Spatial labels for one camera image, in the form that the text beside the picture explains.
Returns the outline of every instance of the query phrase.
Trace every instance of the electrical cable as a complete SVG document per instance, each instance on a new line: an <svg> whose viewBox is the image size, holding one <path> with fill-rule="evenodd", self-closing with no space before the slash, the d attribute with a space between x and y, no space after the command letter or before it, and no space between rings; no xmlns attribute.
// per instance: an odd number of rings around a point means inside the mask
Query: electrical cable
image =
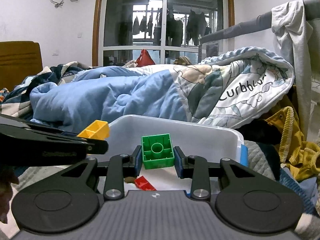
<svg viewBox="0 0 320 240"><path fill-rule="evenodd" d="M62 0L60 3L57 3L53 0L50 0L50 2L52 2L55 6L55 8L59 8L60 6L62 6L64 4L64 0Z"/></svg>

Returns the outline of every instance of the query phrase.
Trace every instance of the red object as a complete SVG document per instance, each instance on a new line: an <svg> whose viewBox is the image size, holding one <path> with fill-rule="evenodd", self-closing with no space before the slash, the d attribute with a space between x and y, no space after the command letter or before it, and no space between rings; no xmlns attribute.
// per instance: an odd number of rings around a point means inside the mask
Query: red object
<svg viewBox="0 0 320 240"><path fill-rule="evenodd" d="M142 190L156 190L149 181L146 180L145 177L141 176L134 180L135 185L137 188Z"/></svg>
<svg viewBox="0 0 320 240"><path fill-rule="evenodd" d="M155 65L156 63L152 60L150 57L149 52L146 49L143 49L141 51L140 57L138 57L137 61L137 67L144 67L149 65Z"/></svg>

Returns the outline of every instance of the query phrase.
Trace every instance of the green toy block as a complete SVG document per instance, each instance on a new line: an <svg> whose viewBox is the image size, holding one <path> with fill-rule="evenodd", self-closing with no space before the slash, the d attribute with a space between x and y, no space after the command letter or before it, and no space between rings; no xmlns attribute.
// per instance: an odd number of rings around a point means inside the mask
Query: green toy block
<svg viewBox="0 0 320 240"><path fill-rule="evenodd" d="M170 134L141 137L143 165L146 170L174 166Z"/></svg>

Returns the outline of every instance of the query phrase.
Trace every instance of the yellow toy block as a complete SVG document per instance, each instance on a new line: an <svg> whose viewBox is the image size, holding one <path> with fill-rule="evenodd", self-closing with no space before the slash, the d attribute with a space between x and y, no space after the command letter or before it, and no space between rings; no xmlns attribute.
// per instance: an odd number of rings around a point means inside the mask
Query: yellow toy block
<svg viewBox="0 0 320 240"><path fill-rule="evenodd" d="M77 136L88 139L104 140L109 137L109 131L108 122L95 120Z"/></svg>

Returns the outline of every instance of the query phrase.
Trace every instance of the window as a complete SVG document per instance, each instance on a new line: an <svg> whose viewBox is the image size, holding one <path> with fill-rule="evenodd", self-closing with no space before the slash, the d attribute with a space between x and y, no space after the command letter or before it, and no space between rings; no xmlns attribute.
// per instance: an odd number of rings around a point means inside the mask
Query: window
<svg viewBox="0 0 320 240"><path fill-rule="evenodd" d="M156 64L197 64L199 36L226 27L227 0L102 0L99 65L123 65L142 49Z"/></svg>

